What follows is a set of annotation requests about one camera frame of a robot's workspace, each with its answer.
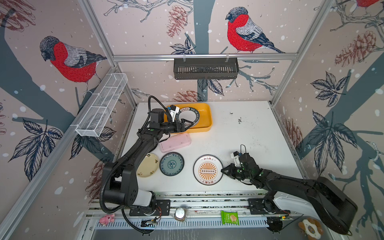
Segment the small green rim plate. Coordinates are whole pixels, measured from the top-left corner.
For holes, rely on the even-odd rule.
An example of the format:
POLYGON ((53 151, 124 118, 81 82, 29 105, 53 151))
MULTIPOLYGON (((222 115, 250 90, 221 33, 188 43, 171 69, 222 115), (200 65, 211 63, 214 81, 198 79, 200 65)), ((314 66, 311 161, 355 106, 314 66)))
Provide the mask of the small green rim plate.
POLYGON ((194 122, 194 126, 200 121, 200 113, 197 109, 192 107, 184 107, 180 108, 179 113, 175 118, 177 121, 181 121, 181 119, 186 119, 194 122))

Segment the large orange sunburst plate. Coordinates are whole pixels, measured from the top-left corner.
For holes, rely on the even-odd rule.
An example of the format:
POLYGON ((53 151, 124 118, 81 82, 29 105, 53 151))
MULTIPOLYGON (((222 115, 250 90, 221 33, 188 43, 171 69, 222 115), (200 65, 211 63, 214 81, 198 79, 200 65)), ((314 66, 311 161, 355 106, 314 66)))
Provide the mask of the large orange sunburst plate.
POLYGON ((199 157, 193 166, 195 179, 202 185, 212 186, 223 177, 223 164, 219 158, 213 155, 199 157))

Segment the teal patterned plate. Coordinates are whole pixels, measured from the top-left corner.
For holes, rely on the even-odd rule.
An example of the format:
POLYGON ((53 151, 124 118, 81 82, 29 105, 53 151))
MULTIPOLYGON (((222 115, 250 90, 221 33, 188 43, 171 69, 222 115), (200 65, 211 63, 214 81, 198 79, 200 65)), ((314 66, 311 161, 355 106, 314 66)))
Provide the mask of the teal patterned plate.
POLYGON ((183 170, 184 166, 184 158, 177 152, 167 153, 160 160, 160 170, 168 177, 178 175, 183 170))

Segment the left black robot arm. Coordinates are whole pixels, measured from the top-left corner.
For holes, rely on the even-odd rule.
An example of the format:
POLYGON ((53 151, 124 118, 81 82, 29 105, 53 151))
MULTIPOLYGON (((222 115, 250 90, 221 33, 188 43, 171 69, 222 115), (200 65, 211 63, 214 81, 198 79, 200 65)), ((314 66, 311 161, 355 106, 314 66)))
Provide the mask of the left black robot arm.
POLYGON ((124 208, 137 208, 142 213, 156 211, 156 195, 140 190, 137 169, 144 158, 152 152, 163 135, 183 133, 194 125, 192 121, 173 119, 166 109, 148 112, 143 126, 138 130, 138 139, 128 152, 114 163, 105 164, 100 188, 100 207, 106 214, 124 208))

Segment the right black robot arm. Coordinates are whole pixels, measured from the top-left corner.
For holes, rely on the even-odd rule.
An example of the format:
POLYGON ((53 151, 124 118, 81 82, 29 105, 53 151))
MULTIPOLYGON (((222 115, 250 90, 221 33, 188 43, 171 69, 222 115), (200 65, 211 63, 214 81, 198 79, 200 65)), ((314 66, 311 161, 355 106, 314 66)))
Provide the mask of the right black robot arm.
POLYGON ((233 163, 221 170, 227 177, 266 190, 251 210, 266 213, 299 212, 323 222, 330 230, 347 235, 358 211, 355 202, 329 179, 305 180, 260 168, 249 153, 234 152, 233 163))

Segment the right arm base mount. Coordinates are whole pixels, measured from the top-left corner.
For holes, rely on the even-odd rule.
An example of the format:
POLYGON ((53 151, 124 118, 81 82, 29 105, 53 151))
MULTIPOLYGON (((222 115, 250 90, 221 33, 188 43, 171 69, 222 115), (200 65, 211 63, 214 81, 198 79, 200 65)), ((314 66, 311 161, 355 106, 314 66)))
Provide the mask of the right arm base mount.
POLYGON ((290 215, 290 211, 284 211, 280 209, 272 200, 267 199, 248 199, 249 206, 247 207, 250 210, 251 215, 290 215))

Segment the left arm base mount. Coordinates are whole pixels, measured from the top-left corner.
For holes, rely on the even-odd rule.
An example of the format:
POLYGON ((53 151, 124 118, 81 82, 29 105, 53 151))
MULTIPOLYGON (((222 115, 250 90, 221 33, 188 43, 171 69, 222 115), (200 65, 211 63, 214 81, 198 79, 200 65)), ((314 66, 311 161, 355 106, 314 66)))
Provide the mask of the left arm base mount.
POLYGON ((130 209, 130 217, 159 217, 159 216, 169 216, 171 209, 170 200, 156 200, 156 204, 149 207, 135 207, 130 209))

